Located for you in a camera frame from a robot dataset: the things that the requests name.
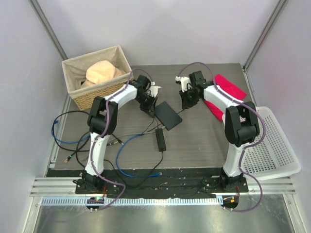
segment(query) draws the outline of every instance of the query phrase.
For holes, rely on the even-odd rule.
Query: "wicker basket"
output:
[[[96,62],[103,60],[108,60],[118,69],[125,71],[126,74],[107,82],[81,89],[81,82],[86,80],[87,69]],[[131,72],[130,65],[119,45],[70,58],[63,61],[62,66],[68,93],[80,110],[91,108],[96,96],[104,97],[120,89]]]

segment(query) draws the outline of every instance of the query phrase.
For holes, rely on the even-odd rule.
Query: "wooden table surface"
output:
[[[158,94],[157,104],[166,101],[176,112],[182,110],[181,98],[179,96],[180,85],[175,83],[175,76],[185,65],[160,65],[160,66],[139,66],[150,73],[156,85],[161,86]],[[247,93],[244,101],[251,100],[247,84],[240,64],[211,64],[214,74],[221,74],[229,81],[237,85]],[[206,80],[211,79],[209,71],[200,65],[187,68],[184,76],[201,70]],[[140,71],[134,72],[135,77],[143,74]],[[78,110],[78,107],[71,101],[69,110]],[[164,152],[164,159],[159,168],[173,167],[222,167],[228,150],[228,141],[225,138],[223,123],[218,121],[210,112],[203,101],[191,109],[180,113],[183,121],[170,131],[164,129],[164,137],[167,150]],[[118,114],[118,123],[115,136],[130,133],[141,133],[152,122],[152,118],[139,109],[137,101],[131,101],[124,105]],[[62,139],[65,141],[76,141],[82,134],[88,131],[87,115],[73,113],[67,116]],[[130,136],[121,137],[125,141]],[[75,145],[62,144],[62,146],[74,149]],[[120,144],[108,146],[105,159],[115,164],[115,158]],[[89,142],[84,147],[89,149]],[[82,167],[72,158],[68,163],[64,160],[71,154],[69,151],[60,149],[55,163],[55,169],[81,169]],[[79,153],[80,160],[86,164],[88,152]],[[158,151],[156,135],[146,134],[130,141],[122,150],[119,158],[121,168],[152,168],[161,158]],[[111,168],[105,162],[105,168]]]

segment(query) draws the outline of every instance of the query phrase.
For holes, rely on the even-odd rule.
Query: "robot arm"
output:
[[[225,113],[225,135],[230,144],[226,162],[221,169],[220,178],[223,188],[235,188],[243,177],[239,169],[239,159],[242,150],[259,135],[257,117],[247,108],[234,103],[232,100],[242,101],[228,93],[227,95],[231,97],[231,100],[224,97],[218,91],[222,89],[219,86],[216,89],[212,81],[207,82],[201,71],[194,72],[189,77],[176,77],[176,82],[181,84],[179,94],[182,99],[183,109],[191,108],[200,99],[205,99]],[[251,101],[245,104],[254,110],[256,109]]]
[[[92,147],[95,138],[101,135],[106,127],[107,116],[101,114],[100,112],[106,110],[106,100],[111,96],[114,96],[108,103],[109,126],[106,135],[97,139],[93,150],[94,166],[100,174],[102,174],[104,171],[104,155],[109,137],[117,126],[118,110],[127,102],[131,100],[137,100],[140,103],[140,109],[150,114],[150,109],[157,100],[157,93],[158,89],[160,88],[159,86],[155,86],[154,83],[151,83],[147,77],[142,75],[138,77],[137,81],[130,81],[127,88],[125,87],[126,86],[124,85],[122,87],[124,88],[124,91],[116,96],[114,95],[115,93],[119,92],[119,90],[104,98],[97,96],[93,101],[93,105],[89,113],[87,124],[91,132],[90,137]],[[82,172],[81,177],[82,180],[78,180],[76,182],[77,186],[79,185],[78,187],[87,185],[88,187],[91,187],[92,190],[99,190],[103,186],[103,181],[97,177],[91,165],[90,154],[88,157],[87,165],[85,170]]]

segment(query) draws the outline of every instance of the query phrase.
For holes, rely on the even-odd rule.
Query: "white panel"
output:
[[[249,69],[259,105],[278,119],[301,165],[293,183],[311,222],[311,2],[287,3]]]
[[[0,232],[20,232],[66,88],[61,59],[26,0],[0,3]]]
[[[277,0],[39,0],[68,57],[120,44],[130,65],[243,64]]]

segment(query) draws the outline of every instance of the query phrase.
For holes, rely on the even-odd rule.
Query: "perforated plastic bin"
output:
[[[298,173],[301,165],[274,114],[267,107],[256,107],[256,110],[266,125],[266,136],[259,145],[246,150],[242,162],[243,170],[259,180]],[[255,142],[262,137],[262,126],[259,125],[260,134]]]

